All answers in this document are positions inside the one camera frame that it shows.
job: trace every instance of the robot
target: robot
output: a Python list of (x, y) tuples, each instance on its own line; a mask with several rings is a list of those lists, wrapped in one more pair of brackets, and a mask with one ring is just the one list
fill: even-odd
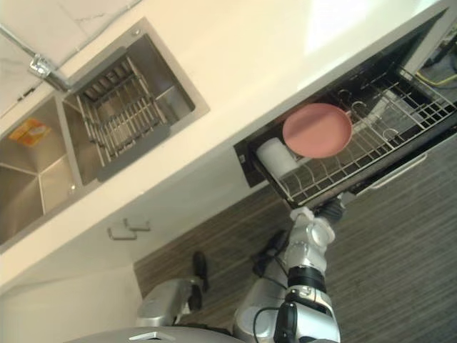
[(202, 293), (208, 289), (206, 260), (195, 253), (195, 275), (156, 286), (138, 310), (137, 327), (69, 343), (339, 343), (338, 324), (326, 293), (324, 254), (335, 239), (331, 225), (343, 211), (341, 200), (333, 199), (316, 213), (307, 207), (291, 212), (292, 229), (276, 235), (255, 257), (254, 272), (260, 278), (236, 310), (232, 333), (179, 325), (183, 315), (201, 308)]

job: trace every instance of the dishwasher rack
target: dishwasher rack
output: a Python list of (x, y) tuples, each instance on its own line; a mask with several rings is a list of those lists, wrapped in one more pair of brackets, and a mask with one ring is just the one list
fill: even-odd
[(289, 203), (302, 206), (392, 154), (456, 110), (449, 100), (407, 71), (359, 75), (354, 91), (331, 90), (322, 99), (347, 111), (353, 134), (347, 147), (326, 159), (298, 156), (299, 167), (280, 179), (270, 174)]
[(128, 56), (98, 75), (76, 95), (89, 141), (102, 166), (167, 119)]

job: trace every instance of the orange package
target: orange package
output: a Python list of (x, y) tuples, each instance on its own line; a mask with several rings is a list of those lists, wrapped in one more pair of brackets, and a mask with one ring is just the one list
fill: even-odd
[(28, 118), (24, 123), (19, 125), (8, 138), (18, 141), (18, 143), (25, 146), (34, 146), (50, 131), (51, 128), (40, 121)]

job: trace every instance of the kitchen sink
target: kitchen sink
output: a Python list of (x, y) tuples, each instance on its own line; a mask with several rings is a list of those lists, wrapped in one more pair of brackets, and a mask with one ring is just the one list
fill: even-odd
[(145, 19), (69, 83), (0, 141), (2, 248), (208, 111)]
[(0, 244), (74, 190), (56, 101), (51, 98), (0, 141)]

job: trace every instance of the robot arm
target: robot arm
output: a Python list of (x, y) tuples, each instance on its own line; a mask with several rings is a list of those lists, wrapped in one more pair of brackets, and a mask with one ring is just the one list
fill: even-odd
[(330, 297), (326, 293), (324, 257), (335, 234), (330, 226), (343, 212), (339, 201), (319, 216), (306, 207), (291, 212), (294, 226), (284, 254), (288, 280), (286, 298), (280, 306), (274, 332), (275, 343), (340, 342)]

